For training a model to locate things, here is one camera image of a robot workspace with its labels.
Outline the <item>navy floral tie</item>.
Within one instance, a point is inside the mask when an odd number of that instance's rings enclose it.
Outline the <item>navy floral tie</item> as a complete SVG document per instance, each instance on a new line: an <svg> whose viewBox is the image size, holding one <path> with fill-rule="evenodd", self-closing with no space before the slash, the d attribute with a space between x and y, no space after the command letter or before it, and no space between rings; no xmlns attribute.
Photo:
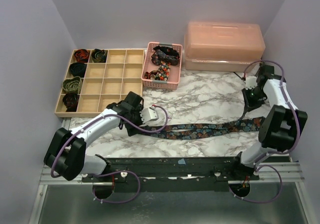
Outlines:
<svg viewBox="0 0 320 224"><path fill-rule="evenodd" d="M264 116L238 119L225 123L187 123L166 125L156 133L143 132L142 135L167 140L198 140L223 136L230 133L258 132Z"/></svg>

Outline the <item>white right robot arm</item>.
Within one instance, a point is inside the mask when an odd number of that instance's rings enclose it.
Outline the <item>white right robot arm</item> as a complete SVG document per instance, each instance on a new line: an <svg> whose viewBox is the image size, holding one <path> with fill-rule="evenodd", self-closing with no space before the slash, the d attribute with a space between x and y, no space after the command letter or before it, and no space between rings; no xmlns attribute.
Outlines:
<svg viewBox="0 0 320 224"><path fill-rule="evenodd" d="M241 180L262 161L274 154L286 155L297 146L308 119L308 114L294 105L287 91L283 74L275 74L274 61L259 61L254 76L244 76L245 88L243 112L258 109L268 101L270 112L258 132L258 142L240 152L236 164L230 167L230 175Z"/></svg>

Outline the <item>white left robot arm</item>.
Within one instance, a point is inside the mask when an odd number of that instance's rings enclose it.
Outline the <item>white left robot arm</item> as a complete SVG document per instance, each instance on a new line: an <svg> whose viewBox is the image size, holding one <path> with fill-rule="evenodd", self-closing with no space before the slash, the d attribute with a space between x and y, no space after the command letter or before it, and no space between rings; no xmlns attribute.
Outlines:
<svg viewBox="0 0 320 224"><path fill-rule="evenodd" d="M129 128L143 124L140 112L144 109L144 99L129 92L124 100L111 103L96 117L74 129L59 128L53 135L44 156L44 164L50 167L52 178L63 177L73 180L81 174L94 175L104 182L110 178L108 161L99 155L87 155L87 148L102 135L123 126Z"/></svg>

